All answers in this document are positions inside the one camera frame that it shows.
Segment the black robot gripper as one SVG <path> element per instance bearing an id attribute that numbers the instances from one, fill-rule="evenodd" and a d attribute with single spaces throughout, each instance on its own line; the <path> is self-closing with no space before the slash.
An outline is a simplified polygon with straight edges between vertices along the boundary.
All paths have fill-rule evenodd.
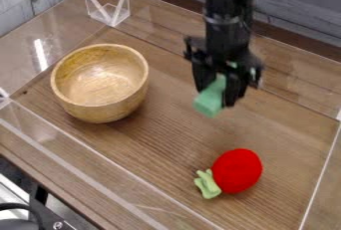
<path id="1" fill-rule="evenodd" d="M 245 96 L 248 87 L 260 87 L 264 63 L 250 51 L 252 17 L 227 19 L 203 17 L 205 36 L 183 38 L 183 57 L 191 62 L 197 91 L 214 82 L 215 75 L 226 77 L 223 105 L 231 108 Z"/>

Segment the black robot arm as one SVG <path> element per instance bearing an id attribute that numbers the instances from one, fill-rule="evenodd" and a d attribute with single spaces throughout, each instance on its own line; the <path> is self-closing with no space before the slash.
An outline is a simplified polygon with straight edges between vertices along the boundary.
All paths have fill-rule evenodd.
<path id="1" fill-rule="evenodd" d="M 249 48 L 253 0 L 203 0 L 205 35 L 183 39 L 198 91 L 195 107 L 211 114 L 235 105 L 261 83 L 264 63 Z"/>

